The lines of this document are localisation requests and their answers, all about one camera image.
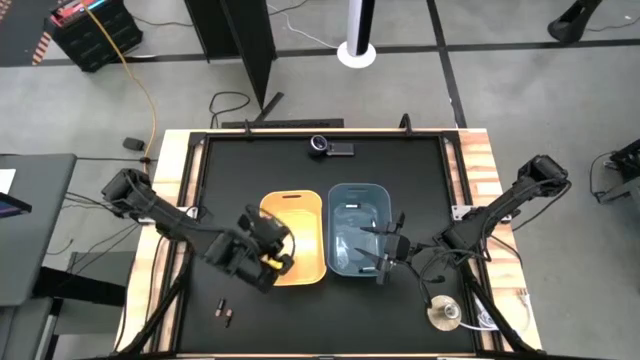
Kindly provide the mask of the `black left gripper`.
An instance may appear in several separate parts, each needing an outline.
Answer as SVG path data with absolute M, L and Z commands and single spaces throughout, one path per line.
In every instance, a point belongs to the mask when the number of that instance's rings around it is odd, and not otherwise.
M 286 275 L 291 270 L 295 263 L 295 237 L 277 217 L 261 213 L 258 206 L 247 204 L 238 225 L 249 233 L 257 245 L 258 256 L 266 256 L 268 265 L 274 267 L 280 275 Z M 287 237 L 291 238 L 292 248 L 289 253 L 282 253 Z

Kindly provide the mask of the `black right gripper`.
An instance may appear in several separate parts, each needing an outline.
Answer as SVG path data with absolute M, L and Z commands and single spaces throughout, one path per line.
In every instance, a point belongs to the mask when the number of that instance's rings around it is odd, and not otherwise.
M 376 283 L 384 285 L 389 277 L 391 269 L 399 263 L 404 262 L 409 256 L 411 242 L 401 234 L 404 226 L 405 214 L 400 212 L 398 216 L 381 227 L 361 227 L 361 230 L 367 233 L 381 235 L 384 239 L 384 247 L 380 256 L 373 254 L 367 250 L 356 248 L 356 251 L 373 263 L 373 267 L 377 268 L 378 275 Z

